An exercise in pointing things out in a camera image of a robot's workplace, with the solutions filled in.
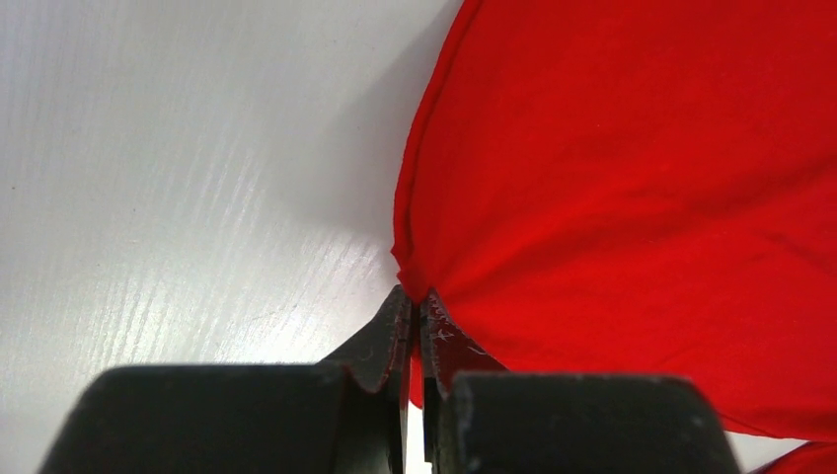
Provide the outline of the red t-shirt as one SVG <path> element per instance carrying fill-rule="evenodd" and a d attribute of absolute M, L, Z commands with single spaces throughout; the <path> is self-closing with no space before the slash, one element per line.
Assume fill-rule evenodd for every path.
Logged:
<path fill-rule="evenodd" d="M 511 369 L 681 375 L 834 472 L 835 3 L 464 2 L 392 252 Z"/>

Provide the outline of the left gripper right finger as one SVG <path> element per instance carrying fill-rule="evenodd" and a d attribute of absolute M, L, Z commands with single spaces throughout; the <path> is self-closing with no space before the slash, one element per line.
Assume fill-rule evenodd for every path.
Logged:
<path fill-rule="evenodd" d="M 735 473 L 720 420 L 688 381 L 514 372 L 418 307 L 424 455 L 436 473 Z"/>

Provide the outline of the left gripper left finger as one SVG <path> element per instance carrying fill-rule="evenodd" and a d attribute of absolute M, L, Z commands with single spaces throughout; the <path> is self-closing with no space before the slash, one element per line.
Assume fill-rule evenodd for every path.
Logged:
<path fill-rule="evenodd" d="M 121 366 L 81 394 L 43 473 L 401 473 L 411 303 L 311 364 Z"/>

